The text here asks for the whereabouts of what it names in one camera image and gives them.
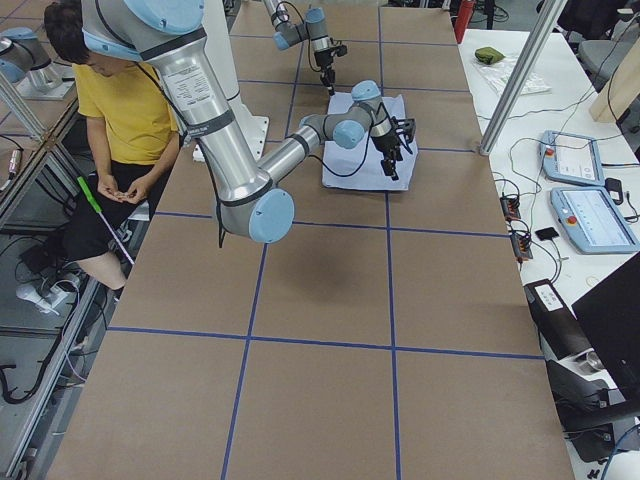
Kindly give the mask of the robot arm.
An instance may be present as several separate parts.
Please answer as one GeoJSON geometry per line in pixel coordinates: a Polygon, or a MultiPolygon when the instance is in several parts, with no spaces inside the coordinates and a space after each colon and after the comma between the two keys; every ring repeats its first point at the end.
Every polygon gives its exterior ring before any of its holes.
{"type": "Polygon", "coordinates": [[[278,50],[284,51],[297,44],[308,42],[309,55],[315,64],[311,69],[319,74],[328,94],[335,94],[334,58],[346,54],[346,46],[330,37],[326,16],[321,7],[309,8],[302,16],[288,1],[263,1],[274,28],[273,40],[278,50]]]}
{"type": "Polygon", "coordinates": [[[205,54],[204,2],[84,1],[81,8],[92,52],[145,62],[157,71],[160,90],[203,153],[222,233],[259,243],[283,238],[295,207],[278,183],[327,141],[352,149],[371,138],[384,174],[398,177],[396,164],[413,140],[415,122],[392,116],[375,82],[353,87],[346,112],[305,117],[279,148],[258,159],[216,77],[220,67],[205,54]]]}

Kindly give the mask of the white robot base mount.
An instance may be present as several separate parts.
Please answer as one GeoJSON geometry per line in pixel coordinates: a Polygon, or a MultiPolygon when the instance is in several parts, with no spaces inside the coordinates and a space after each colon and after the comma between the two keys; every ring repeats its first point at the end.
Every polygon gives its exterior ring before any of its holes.
{"type": "Polygon", "coordinates": [[[256,116],[245,105],[237,79],[229,30],[221,0],[205,0],[202,26],[207,34],[205,55],[216,75],[224,97],[233,110],[255,160],[264,151],[269,118],[256,116]]]}

